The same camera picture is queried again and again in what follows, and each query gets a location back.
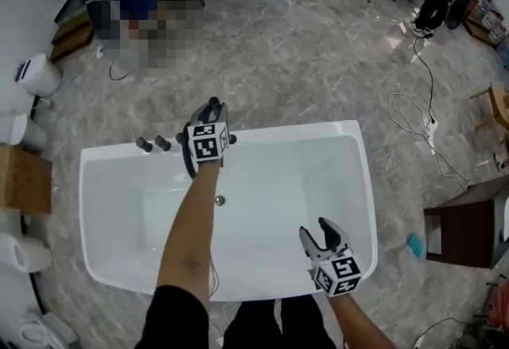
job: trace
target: hand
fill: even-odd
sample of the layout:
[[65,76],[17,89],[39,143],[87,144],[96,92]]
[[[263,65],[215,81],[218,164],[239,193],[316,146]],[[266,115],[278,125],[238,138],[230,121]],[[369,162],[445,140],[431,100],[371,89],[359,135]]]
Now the hand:
[[215,97],[192,115],[187,131],[188,146],[195,162],[199,164],[223,158],[228,146],[234,143],[227,121],[227,105]]
[[313,270],[309,272],[313,281],[329,297],[355,291],[362,274],[348,234],[331,220],[319,218],[318,223],[325,233],[325,249],[317,245],[307,229],[301,227],[299,230],[304,251],[311,259]]

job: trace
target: gray tiled floor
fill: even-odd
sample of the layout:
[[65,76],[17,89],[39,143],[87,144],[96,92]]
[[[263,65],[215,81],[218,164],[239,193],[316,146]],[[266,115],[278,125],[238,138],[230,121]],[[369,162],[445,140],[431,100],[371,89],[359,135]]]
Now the gray tiled floor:
[[[491,273],[416,259],[406,247],[411,231],[423,234],[423,207],[461,191],[454,179],[441,177],[425,143],[387,114],[387,97],[401,87],[429,95],[414,38],[400,27],[415,6],[406,0],[206,2],[201,39],[175,69],[112,82],[109,61],[95,58],[92,46],[61,65],[64,84],[53,96],[53,109],[37,111],[50,135],[45,156],[53,161],[53,213],[34,220],[30,232],[46,238],[54,254],[54,265],[38,279],[48,308],[68,321],[84,349],[134,346],[150,297],[101,285],[87,274],[78,221],[80,151],[131,142],[140,134],[173,136],[196,106],[218,95],[231,109],[233,130],[357,119],[379,234],[379,264],[357,300],[400,348],[444,317],[468,320],[485,297],[484,282],[507,271],[509,258]],[[489,114],[489,102],[468,99],[490,82],[507,82],[495,52],[462,27],[440,28],[416,46],[435,77],[437,148],[461,172],[471,172],[473,182],[500,175],[491,158],[502,134],[474,130]],[[237,306],[228,306],[230,317]],[[212,306],[211,319],[223,332],[222,307]],[[330,308],[322,307],[339,343]],[[424,347],[446,347],[458,330],[442,325]]]

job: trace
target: pixelated area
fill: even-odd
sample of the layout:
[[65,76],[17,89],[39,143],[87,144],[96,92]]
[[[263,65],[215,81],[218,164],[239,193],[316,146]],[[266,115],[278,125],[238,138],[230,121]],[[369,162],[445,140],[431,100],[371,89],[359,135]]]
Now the pixelated area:
[[123,70],[173,68],[186,57],[204,0],[88,0],[108,59]]

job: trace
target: bathtub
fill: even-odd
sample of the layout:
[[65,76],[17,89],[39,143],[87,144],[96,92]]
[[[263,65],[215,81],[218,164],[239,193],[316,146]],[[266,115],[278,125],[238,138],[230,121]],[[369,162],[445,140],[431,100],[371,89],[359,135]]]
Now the bathtub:
[[[220,287],[212,301],[316,292],[298,230],[324,246],[318,218],[349,233],[363,279],[377,263],[375,210],[356,121],[235,132],[215,206],[212,257]],[[80,227],[87,270],[97,281],[152,294],[166,237],[191,184],[181,147],[147,154],[134,143],[84,149]]]

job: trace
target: cardboard box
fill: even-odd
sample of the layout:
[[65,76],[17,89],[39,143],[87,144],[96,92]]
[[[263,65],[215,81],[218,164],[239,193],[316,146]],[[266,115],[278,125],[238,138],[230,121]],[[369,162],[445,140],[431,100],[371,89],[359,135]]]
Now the cardboard box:
[[0,146],[0,207],[51,213],[51,162]]

